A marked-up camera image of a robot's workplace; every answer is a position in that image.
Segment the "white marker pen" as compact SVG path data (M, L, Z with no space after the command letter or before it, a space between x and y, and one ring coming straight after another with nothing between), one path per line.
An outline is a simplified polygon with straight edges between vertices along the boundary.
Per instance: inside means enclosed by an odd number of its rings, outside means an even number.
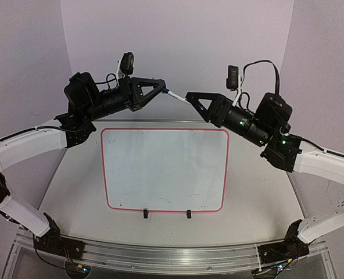
M167 88L163 88L163 89L162 89L162 93L164 93L164 94L166 94L166 95L168 95L168 96L170 96L170 97L172 97L172 98L174 98L174 99L176 99L176 100L178 100L178 101L180 101L180 102L182 102L182 103L185 103L185 104L187 104L187 105L190 105L190 103L189 103L185 98L183 98L183 97L181 97L181 96L179 96L179 95L173 93L172 91L170 91L170 90L167 89Z

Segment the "pink framed whiteboard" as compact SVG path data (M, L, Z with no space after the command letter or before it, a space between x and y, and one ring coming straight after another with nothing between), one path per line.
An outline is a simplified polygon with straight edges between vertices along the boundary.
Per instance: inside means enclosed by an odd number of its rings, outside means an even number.
M219 212L229 150L230 136L223 129L105 128L107 205L135 212Z

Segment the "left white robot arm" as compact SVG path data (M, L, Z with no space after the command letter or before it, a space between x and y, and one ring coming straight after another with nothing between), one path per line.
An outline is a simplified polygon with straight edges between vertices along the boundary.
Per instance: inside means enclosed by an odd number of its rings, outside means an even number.
M125 74L117 79L115 88L100 91L88 72L70 77L64 88L69 101L67 113L0 138L0 214L29 230L36 250L79 259L84 243L63 237L51 216L18 198L8 188L3 171L38 155L83 144L96 131L95 120L126 109L141 110L165 87L162 79Z

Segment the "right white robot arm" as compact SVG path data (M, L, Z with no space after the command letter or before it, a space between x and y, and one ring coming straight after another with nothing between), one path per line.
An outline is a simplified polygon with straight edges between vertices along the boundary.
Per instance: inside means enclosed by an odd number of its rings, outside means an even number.
M305 173L344 185L344 154L290 134L292 108L278 95L266 93L254 114L221 94L189 92L186 100L203 120L262 147L260 156L276 169ZM258 247L263 263L296 259L309 253L317 238L344 227L344 206L323 217L293 222L282 241Z

